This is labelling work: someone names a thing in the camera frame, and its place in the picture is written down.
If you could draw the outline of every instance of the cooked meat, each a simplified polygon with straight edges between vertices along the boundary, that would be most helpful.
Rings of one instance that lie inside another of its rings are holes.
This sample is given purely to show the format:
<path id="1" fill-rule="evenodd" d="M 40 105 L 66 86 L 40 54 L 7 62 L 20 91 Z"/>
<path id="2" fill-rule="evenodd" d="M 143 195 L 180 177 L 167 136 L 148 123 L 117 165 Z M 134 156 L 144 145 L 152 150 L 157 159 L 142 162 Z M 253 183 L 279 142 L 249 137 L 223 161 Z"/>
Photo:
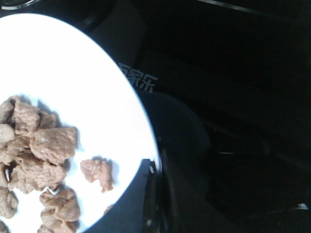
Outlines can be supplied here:
<path id="1" fill-rule="evenodd" d="M 13 141 L 8 142 L 4 148 L 0 149 L 0 162 L 10 165 L 16 156 L 29 152 L 29 139 L 23 136 L 16 136 Z"/>
<path id="2" fill-rule="evenodd" d="M 29 153 L 16 157 L 16 163 L 11 173 L 10 190 L 16 187 L 25 194 L 42 191 L 47 186 L 58 186 L 66 177 L 63 167 L 39 160 Z"/>
<path id="3" fill-rule="evenodd" d="M 50 230 L 49 228 L 47 228 L 44 225 L 41 225 L 40 228 L 38 229 L 37 233 L 54 233 L 54 231 Z"/>
<path id="4" fill-rule="evenodd" d="M 12 121 L 15 123 L 15 133 L 23 136 L 30 136 L 39 126 L 39 108 L 21 102 L 17 96 L 11 99 L 15 101 L 12 116 Z"/>
<path id="5" fill-rule="evenodd" d="M 43 225 L 51 230 L 60 228 L 60 225 L 62 223 L 62 221 L 55 218 L 54 212 L 55 210 L 45 209 L 41 212 L 41 215 L 40 215 Z"/>
<path id="6" fill-rule="evenodd" d="M 4 147 L 9 141 L 14 140 L 14 129 L 7 124 L 0 124 L 0 148 Z"/>
<path id="7" fill-rule="evenodd" d="M 57 117 L 55 114 L 48 114 L 47 112 L 40 111 L 39 129 L 51 129 L 56 127 Z"/>
<path id="8" fill-rule="evenodd" d="M 6 100 L 0 105 L 0 124 L 6 123 L 13 110 L 13 105 Z"/>
<path id="9" fill-rule="evenodd" d="M 0 221 L 0 233 L 7 233 L 4 223 L 1 221 Z"/>
<path id="10" fill-rule="evenodd" d="M 30 141 L 32 153 L 53 164 L 63 164 L 74 155 L 76 130 L 74 128 L 42 129 Z"/>
<path id="11" fill-rule="evenodd" d="M 62 222 L 59 229 L 55 229 L 54 233 L 76 233 L 77 228 L 73 222 Z"/>
<path id="12" fill-rule="evenodd" d="M 80 163 L 80 168 L 87 181 L 93 183 L 95 180 L 99 180 L 102 192 L 107 192 L 113 189 L 111 167 L 107 161 L 96 160 L 83 160 Z"/>
<path id="13" fill-rule="evenodd" d="M 8 187 L 8 180 L 5 174 L 6 167 L 4 163 L 0 163 L 0 186 L 7 188 Z"/>
<path id="14" fill-rule="evenodd" d="M 62 190 L 56 195 L 47 190 L 40 195 L 40 201 L 46 209 L 55 210 L 55 218 L 61 221 L 74 222 L 80 216 L 78 201 L 70 189 Z"/>
<path id="15" fill-rule="evenodd" d="M 13 218 L 16 213 L 17 200 L 7 188 L 0 187 L 0 216 Z"/>

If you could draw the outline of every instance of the meat chunk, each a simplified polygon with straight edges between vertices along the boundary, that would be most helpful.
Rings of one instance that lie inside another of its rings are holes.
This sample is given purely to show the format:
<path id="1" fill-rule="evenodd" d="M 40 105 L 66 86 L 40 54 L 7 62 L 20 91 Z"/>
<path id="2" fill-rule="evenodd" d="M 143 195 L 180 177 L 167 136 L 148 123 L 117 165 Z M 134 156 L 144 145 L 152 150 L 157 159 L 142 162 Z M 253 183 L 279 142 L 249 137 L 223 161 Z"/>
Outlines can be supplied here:
<path id="1" fill-rule="evenodd" d="M 30 152 L 29 139 L 23 136 L 16 136 L 13 141 L 7 143 L 7 145 L 0 149 L 0 163 L 10 165 L 10 163 L 19 154 Z"/>
<path id="2" fill-rule="evenodd" d="M 56 195 L 49 190 L 40 195 L 45 209 L 41 212 L 42 222 L 53 233 L 75 233 L 74 221 L 80 216 L 80 207 L 74 193 L 64 189 Z"/>
<path id="3" fill-rule="evenodd" d="M 99 180 L 102 192 L 107 192 L 113 189 L 111 167 L 107 161 L 96 160 L 83 160 L 80 163 L 80 168 L 87 181 L 93 183 L 95 180 Z"/>
<path id="4" fill-rule="evenodd" d="M 0 216 L 13 218 L 17 209 L 17 200 L 7 188 L 0 187 Z"/>
<path id="5" fill-rule="evenodd" d="M 60 228 L 55 229 L 54 233 L 76 233 L 77 228 L 73 222 L 62 222 Z"/>
<path id="6" fill-rule="evenodd" d="M 55 218 L 54 215 L 55 210 L 43 210 L 41 212 L 41 219 L 44 226 L 51 230 L 55 230 L 57 228 L 60 228 L 60 225 L 62 221 Z"/>
<path id="7" fill-rule="evenodd" d="M 37 158 L 57 165 L 74 155 L 75 144 L 74 128 L 41 129 L 30 141 L 30 149 Z"/>
<path id="8" fill-rule="evenodd" d="M 8 121 L 13 111 L 13 105 L 10 101 L 6 100 L 0 105 L 0 124 L 4 124 Z"/>
<path id="9" fill-rule="evenodd" d="M 55 188 L 66 177 L 63 167 L 39 160 L 29 153 L 17 156 L 15 161 L 17 166 L 11 174 L 10 190 L 16 187 L 28 194 L 33 190 L 42 191 L 47 186 Z"/>
<path id="10" fill-rule="evenodd" d="M 0 233 L 7 233 L 6 227 L 3 222 L 0 221 Z"/>
<path id="11" fill-rule="evenodd" d="M 6 167 L 4 163 L 0 163 L 0 185 L 1 187 L 7 188 L 8 187 L 8 180 L 5 174 Z"/>
<path id="12" fill-rule="evenodd" d="M 14 129 L 7 124 L 0 124 L 0 148 L 4 147 L 9 141 L 14 140 Z"/>
<path id="13" fill-rule="evenodd" d="M 54 231 L 50 230 L 49 228 L 47 228 L 44 225 L 41 225 L 40 228 L 38 229 L 37 233 L 54 233 Z"/>
<path id="14" fill-rule="evenodd" d="M 40 201 L 46 209 L 55 211 L 54 216 L 58 220 L 74 222 L 80 216 L 78 201 L 70 189 L 62 190 L 56 195 L 47 190 L 40 195 Z"/>
<path id="15" fill-rule="evenodd" d="M 40 111 L 40 123 L 39 129 L 51 129 L 55 128 L 57 124 L 57 117 L 55 114 L 48 114 L 47 112 Z"/>
<path id="16" fill-rule="evenodd" d="M 39 108 L 21 102 L 17 96 L 11 99 L 15 101 L 12 116 L 12 121 L 15 123 L 15 133 L 22 136 L 30 136 L 39 126 Z"/>

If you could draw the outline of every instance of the black cooker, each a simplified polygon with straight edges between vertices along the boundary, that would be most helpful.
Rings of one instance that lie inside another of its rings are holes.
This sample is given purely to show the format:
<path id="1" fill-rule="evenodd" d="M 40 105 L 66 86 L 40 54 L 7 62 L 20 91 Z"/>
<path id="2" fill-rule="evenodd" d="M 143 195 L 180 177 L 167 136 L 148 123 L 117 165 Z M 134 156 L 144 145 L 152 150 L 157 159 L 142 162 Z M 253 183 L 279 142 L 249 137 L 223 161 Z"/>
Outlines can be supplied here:
<path id="1" fill-rule="evenodd" d="M 142 161 L 89 233 L 311 231 L 310 0 L 0 2 L 87 33 L 149 115 L 162 174 Z"/>

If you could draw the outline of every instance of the white plate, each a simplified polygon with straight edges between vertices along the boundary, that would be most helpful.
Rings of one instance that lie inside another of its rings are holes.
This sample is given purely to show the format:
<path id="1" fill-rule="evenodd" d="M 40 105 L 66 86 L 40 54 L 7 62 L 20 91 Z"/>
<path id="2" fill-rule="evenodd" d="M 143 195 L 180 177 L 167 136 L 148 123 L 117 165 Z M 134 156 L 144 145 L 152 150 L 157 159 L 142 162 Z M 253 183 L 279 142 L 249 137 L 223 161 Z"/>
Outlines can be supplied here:
<path id="1" fill-rule="evenodd" d="M 141 102 L 111 58 L 89 37 L 54 18 L 19 14 L 0 18 L 0 102 L 24 95 L 59 114 L 62 126 L 79 130 L 65 184 L 82 210 L 81 233 L 103 216 L 133 179 L 143 158 L 157 160 L 156 142 Z M 113 162 L 114 189 L 101 193 L 88 183 L 80 161 L 102 156 Z M 34 233 L 41 225 L 40 192 L 18 190 L 17 214 L 0 218 L 12 233 Z"/>

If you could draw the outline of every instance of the chinese characters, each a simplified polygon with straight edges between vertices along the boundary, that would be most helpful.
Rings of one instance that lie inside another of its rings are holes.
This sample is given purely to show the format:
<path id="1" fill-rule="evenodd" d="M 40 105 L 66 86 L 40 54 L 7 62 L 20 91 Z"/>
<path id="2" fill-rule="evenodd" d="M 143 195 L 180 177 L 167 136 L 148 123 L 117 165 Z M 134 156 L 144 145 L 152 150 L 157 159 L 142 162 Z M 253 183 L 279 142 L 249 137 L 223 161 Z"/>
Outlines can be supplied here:
<path id="1" fill-rule="evenodd" d="M 157 81 L 158 78 L 150 74 L 144 74 L 140 70 L 132 69 L 130 66 L 123 63 L 118 63 L 118 66 L 131 85 L 152 93 L 154 86 L 156 85 L 155 81 Z"/>

